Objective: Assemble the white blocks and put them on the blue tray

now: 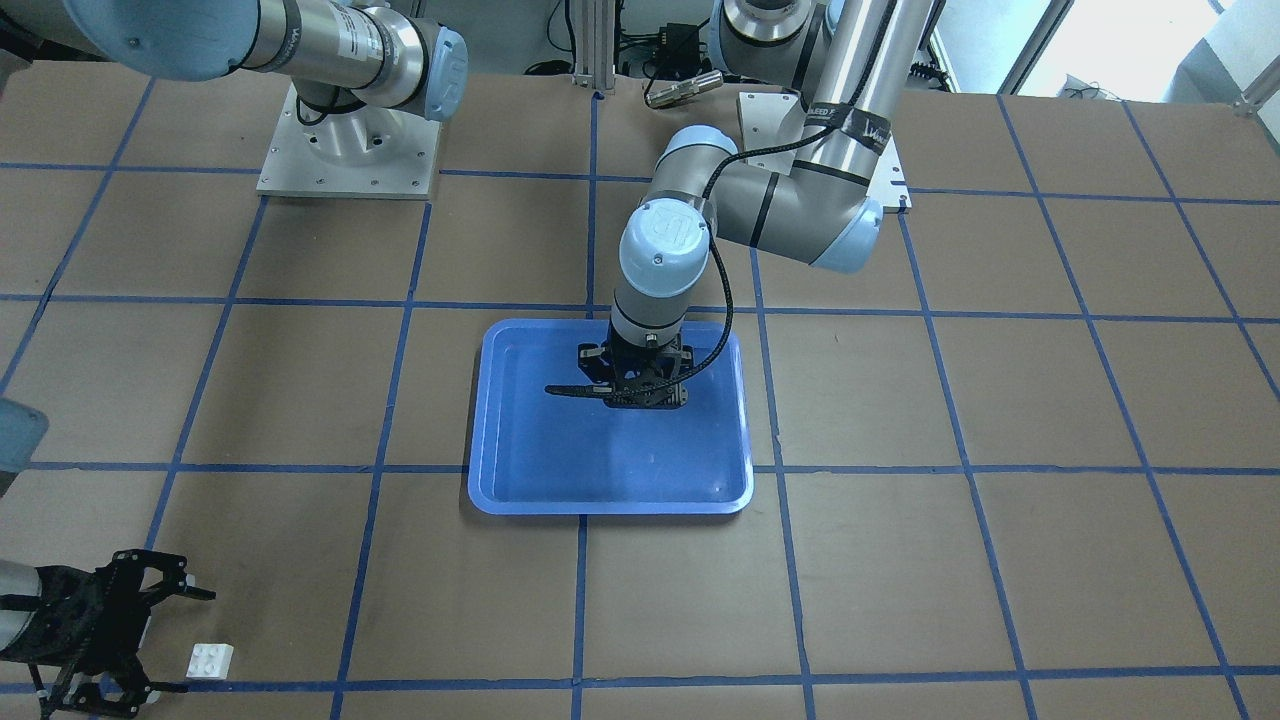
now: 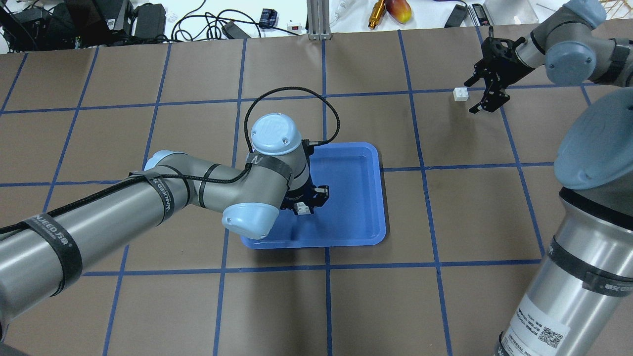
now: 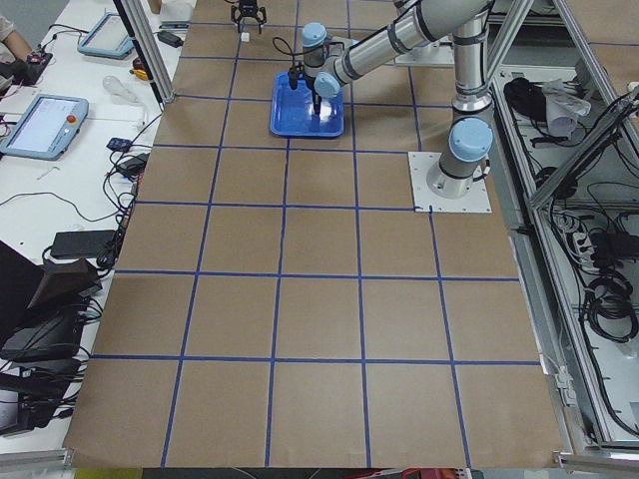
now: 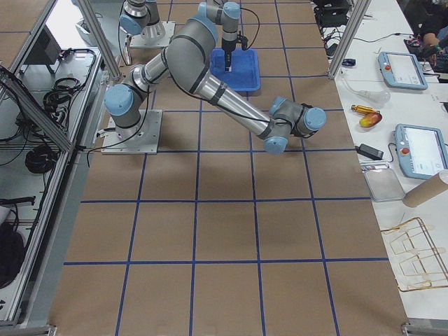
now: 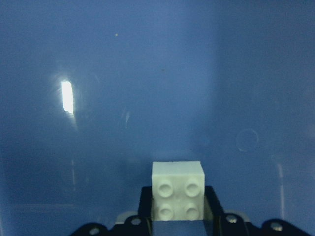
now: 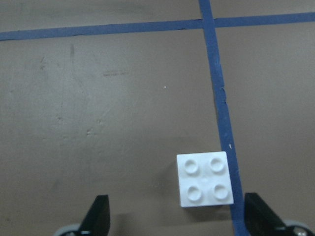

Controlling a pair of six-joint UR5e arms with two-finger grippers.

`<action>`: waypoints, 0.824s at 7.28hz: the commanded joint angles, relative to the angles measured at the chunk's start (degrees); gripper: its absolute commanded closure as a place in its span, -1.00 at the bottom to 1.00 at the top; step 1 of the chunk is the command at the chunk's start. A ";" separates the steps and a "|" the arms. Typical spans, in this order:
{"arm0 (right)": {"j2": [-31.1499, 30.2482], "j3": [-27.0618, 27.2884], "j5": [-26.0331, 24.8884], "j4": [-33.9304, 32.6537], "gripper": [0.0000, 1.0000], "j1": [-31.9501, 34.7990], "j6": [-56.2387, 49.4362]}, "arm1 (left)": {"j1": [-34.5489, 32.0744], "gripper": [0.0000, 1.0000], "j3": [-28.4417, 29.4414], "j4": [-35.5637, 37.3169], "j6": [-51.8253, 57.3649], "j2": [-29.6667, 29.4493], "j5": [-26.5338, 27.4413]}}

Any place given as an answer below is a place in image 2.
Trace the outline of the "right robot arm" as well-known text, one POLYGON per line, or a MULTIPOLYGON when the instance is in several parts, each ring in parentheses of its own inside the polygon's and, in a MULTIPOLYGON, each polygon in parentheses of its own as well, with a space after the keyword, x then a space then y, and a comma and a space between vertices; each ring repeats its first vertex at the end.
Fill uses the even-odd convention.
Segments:
POLYGON ((524 38, 497 38, 490 27, 465 82, 486 86, 471 113, 501 108, 506 88, 540 67, 555 84, 618 88, 590 104, 560 144, 554 173, 565 216, 495 356, 585 356, 632 294, 632 41, 593 36, 606 18, 597 0, 570 0, 524 38))

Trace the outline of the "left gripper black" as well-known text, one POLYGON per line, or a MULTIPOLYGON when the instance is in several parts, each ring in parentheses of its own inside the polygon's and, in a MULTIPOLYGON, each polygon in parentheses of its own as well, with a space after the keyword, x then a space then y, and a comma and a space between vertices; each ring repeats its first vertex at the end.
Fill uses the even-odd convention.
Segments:
POLYGON ((299 201, 305 202, 313 208, 323 207, 329 198, 330 192, 328 185, 315 186, 312 178, 308 178, 301 187, 287 191, 280 205, 280 210, 292 210, 294 212, 294 203, 299 201))

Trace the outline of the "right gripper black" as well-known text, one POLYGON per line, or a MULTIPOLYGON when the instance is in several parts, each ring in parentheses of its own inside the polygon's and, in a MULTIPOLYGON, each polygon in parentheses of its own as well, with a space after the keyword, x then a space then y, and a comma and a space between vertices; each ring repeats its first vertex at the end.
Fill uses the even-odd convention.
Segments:
POLYGON ((526 38, 523 37, 515 41, 494 36, 484 39, 481 45, 482 59, 475 63, 472 76, 464 82, 467 88, 473 87, 481 80, 486 86, 479 103, 469 108, 470 113, 493 113, 499 110, 511 99, 506 92, 508 86, 518 83, 535 70, 524 64, 516 52, 519 46, 526 42, 526 38))

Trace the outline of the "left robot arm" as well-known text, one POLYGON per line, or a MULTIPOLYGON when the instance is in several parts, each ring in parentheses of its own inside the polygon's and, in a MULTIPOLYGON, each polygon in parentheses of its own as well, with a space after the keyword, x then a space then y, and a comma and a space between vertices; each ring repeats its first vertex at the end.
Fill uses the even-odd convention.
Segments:
POLYGON ((1 331, 150 228, 193 205, 222 214, 225 228, 267 237, 281 210, 312 214, 329 197, 314 185, 310 156, 330 140, 303 139, 295 122, 272 113, 245 128, 242 170, 161 150, 142 171, 55 210, 1 229, 1 331))

